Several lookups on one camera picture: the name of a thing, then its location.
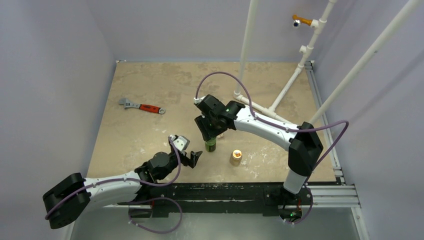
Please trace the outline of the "green pill bottle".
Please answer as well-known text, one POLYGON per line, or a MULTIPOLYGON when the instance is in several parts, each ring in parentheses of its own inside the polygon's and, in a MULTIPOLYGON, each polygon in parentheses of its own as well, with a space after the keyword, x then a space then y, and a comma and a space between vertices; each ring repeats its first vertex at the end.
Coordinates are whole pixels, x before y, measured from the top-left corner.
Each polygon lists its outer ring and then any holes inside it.
POLYGON ((217 147, 217 139, 215 137, 204 142, 205 150, 207 152, 214 152, 217 147))

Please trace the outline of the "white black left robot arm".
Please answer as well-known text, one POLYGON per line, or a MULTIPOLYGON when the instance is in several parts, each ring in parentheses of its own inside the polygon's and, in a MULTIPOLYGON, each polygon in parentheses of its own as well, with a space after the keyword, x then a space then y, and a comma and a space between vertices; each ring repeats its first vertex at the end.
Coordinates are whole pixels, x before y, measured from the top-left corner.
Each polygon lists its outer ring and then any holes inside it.
POLYGON ((158 152, 133 171, 104 178, 83 178, 81 173, 73 173, 42 196, 45 219, 51 229, 59 229, 92 209, 133 202, 142 205, 148 201, 152 187, 172 184, 160 180, 182 166, 194 168, 201 155, 202 151, 191 151, 189 155, 181 150, 158 152))

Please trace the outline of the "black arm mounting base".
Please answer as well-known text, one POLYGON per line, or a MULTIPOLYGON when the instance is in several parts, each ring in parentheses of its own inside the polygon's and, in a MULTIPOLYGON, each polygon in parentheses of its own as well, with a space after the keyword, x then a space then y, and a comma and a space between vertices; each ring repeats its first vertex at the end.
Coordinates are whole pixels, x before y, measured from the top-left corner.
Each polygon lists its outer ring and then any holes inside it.
POLYGON ((281 182, 172 183, 144 186, 133 200, 121 202, 132 208, 146 207, 154 218, 170 213, 259 214, 263 217, 299 219, 311 206, 311 190, 302 187, 297 194, 281 182))

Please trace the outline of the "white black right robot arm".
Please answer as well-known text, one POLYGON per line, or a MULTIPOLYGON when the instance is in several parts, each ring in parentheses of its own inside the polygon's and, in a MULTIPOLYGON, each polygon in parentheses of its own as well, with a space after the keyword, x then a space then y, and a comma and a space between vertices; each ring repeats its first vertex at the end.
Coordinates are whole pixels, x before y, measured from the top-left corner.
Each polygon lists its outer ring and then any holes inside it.
POLYGON ((251 133, 287 151, 289 171, 280 196, 288 204, 300 198, 300 190, 323 151, 311 124, 288 124, 259 113, 253 114, 245 104, 233 100, 223 104, 210 94, 194 99, 194 105, 201 112, 194 121, 205 142, 227 130, 234 130, 251 133))

